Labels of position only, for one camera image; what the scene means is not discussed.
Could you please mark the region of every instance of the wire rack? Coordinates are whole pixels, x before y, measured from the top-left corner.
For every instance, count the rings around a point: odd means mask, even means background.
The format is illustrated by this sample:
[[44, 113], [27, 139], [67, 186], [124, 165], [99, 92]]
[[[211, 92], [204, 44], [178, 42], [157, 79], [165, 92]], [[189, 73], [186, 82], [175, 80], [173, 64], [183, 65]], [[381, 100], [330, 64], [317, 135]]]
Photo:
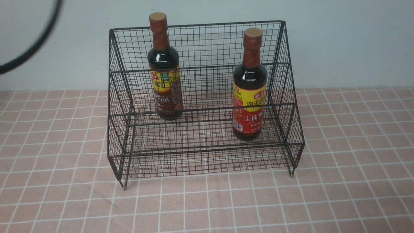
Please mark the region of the wire rack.
[[[251, 142], [232, 132], [234, 68], [243, 32], [263, 31], [268, 72], [262, 133]], [[147, 53], [149, 27], [109, 34], [108, 160], [124, 189], [128, 179], [298, 166], [305, 140], [294, 89], [285, 21], [169, 26], [180, 55], [182, 116], [159, 118]]]

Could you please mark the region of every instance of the black cable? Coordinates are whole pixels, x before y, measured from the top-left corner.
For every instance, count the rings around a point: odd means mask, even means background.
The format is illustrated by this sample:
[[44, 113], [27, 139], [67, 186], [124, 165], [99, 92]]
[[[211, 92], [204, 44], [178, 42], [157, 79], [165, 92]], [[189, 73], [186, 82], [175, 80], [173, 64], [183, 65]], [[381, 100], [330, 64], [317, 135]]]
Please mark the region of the black cable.
[[43, 31], [43, 34], [38, 38], [38, 40], [28, 49], [26, 52], [24, 52], [19, 57], [15, 58], [14, 60], [11, 60], [10, 62], [1, 65], [0, 66], [0, 75], [5, 74], [11, 70], [14, 70], [15, 68], [19, 67], [23, 63], [25, 63], [27, 60], [29, 60], [44, 44], [46, 39], [49, 37], [50, 33], [52, 32], [56, 20], [59, 16], [60, 10], [62, 8], [63, 0], [56, 0], [55, 1], [55, 10], [53, 12], [52, 17], [49, 20], [48, 26]]

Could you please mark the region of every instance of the bottle neck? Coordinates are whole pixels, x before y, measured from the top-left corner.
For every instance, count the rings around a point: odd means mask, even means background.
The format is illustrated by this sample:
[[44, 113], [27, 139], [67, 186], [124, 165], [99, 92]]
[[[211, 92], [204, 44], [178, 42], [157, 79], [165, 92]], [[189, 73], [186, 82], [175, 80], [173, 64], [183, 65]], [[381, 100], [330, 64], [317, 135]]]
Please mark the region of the bottle neck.
[[170, 41], [168, 40], [167, 31], [163, 33], [152, 33], [152, 41], [154, 43], [154, 49], [156, 50], [165, 50], [170, 46]]
[[243, 65], [247, 68], [256, 68], [260, 65], [260, 50], [244, 49]]

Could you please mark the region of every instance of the rack leg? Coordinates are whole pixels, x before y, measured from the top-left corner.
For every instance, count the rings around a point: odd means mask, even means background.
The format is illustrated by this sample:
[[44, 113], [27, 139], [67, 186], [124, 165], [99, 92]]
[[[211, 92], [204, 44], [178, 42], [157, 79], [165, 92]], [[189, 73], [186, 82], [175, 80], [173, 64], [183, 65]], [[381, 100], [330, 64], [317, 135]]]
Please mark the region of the rack leg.
[[294, 168], [292, 169], [292, 171], [290, 171], [290, 168], [289, 168], [290, 177], [295, 176], [295, 170], [296, 170], [296, 167], [294, 167]]

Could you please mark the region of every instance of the soy sauce bottle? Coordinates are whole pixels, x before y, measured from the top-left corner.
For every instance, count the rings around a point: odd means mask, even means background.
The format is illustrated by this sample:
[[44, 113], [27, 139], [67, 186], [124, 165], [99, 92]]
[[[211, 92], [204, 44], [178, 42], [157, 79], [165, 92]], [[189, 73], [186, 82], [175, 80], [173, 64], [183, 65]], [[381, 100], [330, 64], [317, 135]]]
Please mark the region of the soy sauce bottle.
[[155, 107], [160, 118], [172, 121], [182, 115], [183, 98], [178, 68], [179, 56], [170, 46], [167, 34], [167, 16], [164, 13], [152, 13], [149, 16], [152, 31], [153, 48], [148, 52], [151, 69], [151, 81], [154, 90]]
[[233, 106], [246, 107], [233, 109], [233, 133], [242, 141], [252, 141], [262, 131], [263, 107], [265, 104], [267, 71], [260, 64], [260, 47], [263, 32], [259, 28], [244, 31], [243, 63], [234, 70]]

